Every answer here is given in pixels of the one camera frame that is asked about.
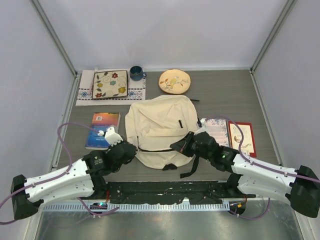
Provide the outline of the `cream canvas backpack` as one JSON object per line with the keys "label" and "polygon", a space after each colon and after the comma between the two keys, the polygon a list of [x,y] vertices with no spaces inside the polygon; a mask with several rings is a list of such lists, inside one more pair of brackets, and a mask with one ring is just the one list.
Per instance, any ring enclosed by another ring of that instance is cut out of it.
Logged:
{"label": "cream canvas backpack", "polygon": [[184,95],[161,95],[135,102],[125,116],[126,138],[137,148],[137,159],[157,170],[182,167],[192,160],[170,146],[198,127],[196,108]]}

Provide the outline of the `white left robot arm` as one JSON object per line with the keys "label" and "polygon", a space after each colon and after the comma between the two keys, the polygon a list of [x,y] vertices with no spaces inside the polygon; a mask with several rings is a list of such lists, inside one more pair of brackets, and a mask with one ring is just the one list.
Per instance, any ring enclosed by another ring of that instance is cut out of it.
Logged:
{"label": "white left robot arm", "polygon": [[71,166],[54,172],[30,178],[22,174],[15,176],[10,189],[14,219],[31,217],[54,202],[74,198],[102,199],[107,192],[104,177],[130,163],[136,151],[133,144],[123,140],[106,150],[93,150]]}

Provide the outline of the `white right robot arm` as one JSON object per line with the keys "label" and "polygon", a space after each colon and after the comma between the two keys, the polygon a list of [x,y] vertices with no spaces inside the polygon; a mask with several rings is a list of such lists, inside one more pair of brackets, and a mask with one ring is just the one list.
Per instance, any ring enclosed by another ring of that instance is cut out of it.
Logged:
{"label": "white right robot arm", "polygon": [[263,196],[286,203],[306,217],[318,217],[320,180],[307,166],[295,169],[244,156],[236,149],[219,145],[207,132],[189,132],[170,148],[186,157],[205,159],[217,170],[229,172],[225,190],[230,197]]}

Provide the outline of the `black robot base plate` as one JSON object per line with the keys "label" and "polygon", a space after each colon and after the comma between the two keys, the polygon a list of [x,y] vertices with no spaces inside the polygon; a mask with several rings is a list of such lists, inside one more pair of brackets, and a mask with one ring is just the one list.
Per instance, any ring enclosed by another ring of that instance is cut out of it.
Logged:
{"label": "black robot base plate", "polygon": [[231,192],[227,183],[219,181],[155,181],[155,182],[108,182],[83,200],[106,200],[112,204],[173,205],[187,198],[192,205],[220,204],[222,199],[254,198]]}

